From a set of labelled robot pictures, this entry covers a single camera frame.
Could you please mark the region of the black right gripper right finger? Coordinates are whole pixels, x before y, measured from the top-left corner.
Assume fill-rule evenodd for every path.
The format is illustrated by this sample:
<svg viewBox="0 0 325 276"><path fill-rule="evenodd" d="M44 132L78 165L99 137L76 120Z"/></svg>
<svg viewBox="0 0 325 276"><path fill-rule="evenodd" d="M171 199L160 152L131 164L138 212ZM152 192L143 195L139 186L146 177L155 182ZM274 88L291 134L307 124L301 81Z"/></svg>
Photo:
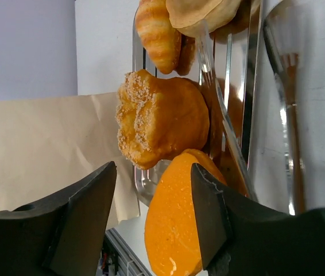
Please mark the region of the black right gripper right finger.
<svg viewBox="0 0 325 276"><path fill-rule="evenodd" d="M203 268L209 275L325 275L325 208L297 216L256 203L191 168Z"/></svg>

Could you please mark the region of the metal serving tongs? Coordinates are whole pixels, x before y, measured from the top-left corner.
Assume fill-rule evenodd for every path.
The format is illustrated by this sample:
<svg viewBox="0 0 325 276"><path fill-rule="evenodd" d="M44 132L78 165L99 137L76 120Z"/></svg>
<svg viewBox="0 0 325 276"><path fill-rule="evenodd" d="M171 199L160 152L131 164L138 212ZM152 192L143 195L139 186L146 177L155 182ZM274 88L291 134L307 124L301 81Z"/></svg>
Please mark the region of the metal serving tongs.
<svg viewBox="0 0 325 276"><path fill-rule="evenodd" d="M285 170L287 172L287 185L289 193L289 213L298 215L306 210L305 195L304 195L304 178L303 178L303 161L300 157L299 132L297 130L297 115L296 115L296 70L297 70L297 55L290 53L280 55L278 46L274 36L274 28L270 26L270 19L267 17L263 25L264 41L268 57L274 71L274 76L278 88L278 96L281 104L280 117L283 124L283 137L285 147ZM234 159L235 169L239 176L239 182L245 187L246 195L254 201L257 201L254 186L249 177L247 164L243 154L239 149L239 144L236 140L234 128L230 117L225 107L222 90L219 87L216 79L213 52L207 46L208 44L208 27L204 19L198 22L198 37L196 38L198 45L200 68L203 71L204 80L210 91L215 92L218 104L220 106L223 117L223 128L226 137L226 145L232 158Z"/></svg>

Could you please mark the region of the round smooth bun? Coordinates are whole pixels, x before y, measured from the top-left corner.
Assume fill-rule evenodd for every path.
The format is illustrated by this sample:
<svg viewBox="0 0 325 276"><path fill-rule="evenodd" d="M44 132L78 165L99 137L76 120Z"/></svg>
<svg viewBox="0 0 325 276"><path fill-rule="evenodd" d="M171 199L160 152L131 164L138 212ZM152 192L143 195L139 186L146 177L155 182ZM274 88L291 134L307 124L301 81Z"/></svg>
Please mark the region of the round smooth bun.
<svg viewBox="0 0 325 276"><path fill-rule="evenodd" d="M191 190L194 163L225 183L214 162L202 151L188 149L171 161L157 185L145 221L145 248L156 275L196 275L202 270Z"/></svg>

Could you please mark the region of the sugared flower bun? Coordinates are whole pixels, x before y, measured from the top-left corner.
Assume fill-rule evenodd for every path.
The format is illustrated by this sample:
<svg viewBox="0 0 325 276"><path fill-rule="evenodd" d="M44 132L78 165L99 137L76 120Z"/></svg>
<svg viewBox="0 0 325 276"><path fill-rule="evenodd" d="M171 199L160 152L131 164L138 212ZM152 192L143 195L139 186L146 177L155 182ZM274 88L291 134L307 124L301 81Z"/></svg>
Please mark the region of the sugared flower bun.
<svg viewBox="0 0 325 276"><path fill-rule="evenodd" d="M186 149L205 146L209 112L193 81L161 79L147 70L129 72L117 97L118 146L138 168L148 170Z"/></svg>

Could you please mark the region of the glazed ring donut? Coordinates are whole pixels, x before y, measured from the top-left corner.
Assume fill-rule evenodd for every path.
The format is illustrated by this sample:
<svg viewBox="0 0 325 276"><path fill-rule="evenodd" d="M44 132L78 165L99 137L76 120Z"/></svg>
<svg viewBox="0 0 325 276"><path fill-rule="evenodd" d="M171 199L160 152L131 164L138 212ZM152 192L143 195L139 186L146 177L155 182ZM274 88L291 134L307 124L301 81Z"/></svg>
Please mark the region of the glazed ring donut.
<svg viewBox="0 0 325 276"><path fill-rule="evenodd" d="M208 31L225 25L248 22L260 7L260 1L166 1L172 26L188 37L197 37L200 21L205 20Z"/></svg>

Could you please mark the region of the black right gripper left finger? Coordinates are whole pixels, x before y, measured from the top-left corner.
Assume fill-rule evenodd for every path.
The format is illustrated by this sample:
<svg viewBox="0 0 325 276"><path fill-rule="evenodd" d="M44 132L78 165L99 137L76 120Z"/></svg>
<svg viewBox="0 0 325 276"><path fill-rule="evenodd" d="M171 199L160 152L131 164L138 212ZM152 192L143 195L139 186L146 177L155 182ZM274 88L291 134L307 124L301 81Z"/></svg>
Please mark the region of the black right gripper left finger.
<svg viewBox="0 0 325 276"><path fill-rule="evenodd" d="M0 275L95 275L116 178L108 162L40 200L0 211Z"/></svg>

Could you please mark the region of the beige paper bag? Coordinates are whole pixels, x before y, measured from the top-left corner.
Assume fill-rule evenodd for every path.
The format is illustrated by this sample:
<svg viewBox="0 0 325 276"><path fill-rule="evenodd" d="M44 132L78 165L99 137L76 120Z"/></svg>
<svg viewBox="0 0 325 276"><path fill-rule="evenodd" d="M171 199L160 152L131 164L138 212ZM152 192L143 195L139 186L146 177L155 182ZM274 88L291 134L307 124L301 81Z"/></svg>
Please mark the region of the beige paper bag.
<svg viewBox="0 0 325 276"><path fill-rule="evenodd" d="M133 166L118 148L116 93L0 101L0 211L84 178L109 161L117 181L108 228L140 214Z"/></svg>

